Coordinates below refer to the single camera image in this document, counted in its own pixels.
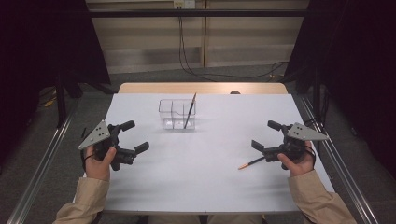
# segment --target table surface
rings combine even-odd
[[[287,94],[281,83],[257,82],[164,82],[164,83],[124,83],[119,93],[195,93],[229,94],[239,91],[241,94]]]
[[[268,119],[288,125],[302,123],[291,95],[285,94],[286,88],[272,83],[205,84],[128,83],[120,88],[122,94],[114,96],[106,122],[118,124],[133,119],[136,126],[120,133],[120,145],[131,149],[149,141],[150,149],[140,154],[133,165],[122,165],[119,171],[112,172],[106,212],[298,211],[289,193],[289,172],[283,171],[279,162],[261,161],[237,170],[241,164],[262,155],[250,146],[252,139],[267,147],[282,143],[283,135],[266,127]],[[176,93],[177,86],[179,93],[189,94],[157,93]],[[126,93],[138,90],[152,90],[155,94]],[[205,90],[212,94],[201,94]],[[245,94],[230,95],[230,91]],[[158,114],[160,100],[190,99],[194,92],[198,92],[195,130],[163,130]],[[327,190],[333,191],[319,158],[316,170]]]

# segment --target pen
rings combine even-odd
[[[258,162],[258,161],[262,161],[262,160],[264,160],[264,159],[265,159],[265,157],[261,157],[261,158],[258,158],[257,160],[254,160],[254,161],[250,161],[250,162],[248,162],[248,163],[245,163],[245,164],[239,166],[238,170],[242,170],[242,169],[244,169],[244,168],[247,168],[249,165],[252,165],[252,164],[254,164],[254,163]]]
[[[194,97],[192,97],[192,101],[191,101],[191,105],[190,105],[190,110],[189,110],[189,115],[187,116],[186,123],[184,124],[184,129],[186,129],[187,123],[189,122],[189,118],[190,118],[190,115],[191,115],[192,107],[194,106],[194,103],[195,103],[195,96],[197,96],[197,93],[195,93],[195,94],[194,94]]]

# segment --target hand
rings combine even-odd
[[[305,142],[306,149],[311,150],[311,143]],[[277,154],[277,158],[285,164],[286,167],[290,170],[290,177],[303,175],[314,170],[314,159],[312,155],[309,155],[308,152],[305,152],[303,157],[298,161],[291,161],[285,154],[279,153]]]
[[[108,149],[106,156],[102,161],[98,161],[91,156],[93,153],[93,146],[87,147],[87,155],[89,157],[85,160],[85,170],[87,177],[109,181],[110,180],[110,163],[116,156],[117,150],[114,147]]]

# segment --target clear plastic container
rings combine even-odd
[[[159,112],[163,129],[195,129],[196,102],[191,99],[163,99]]]

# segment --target beige sleeve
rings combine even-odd
[[[54,224],[91,223],[105,207],[108,181],[80,178],[74,203],[65,204],[57,213]]]
[[[337,193],[328,192],[317,172],[289,178],[291,196],[296,205],[314,223],[356,223]]]

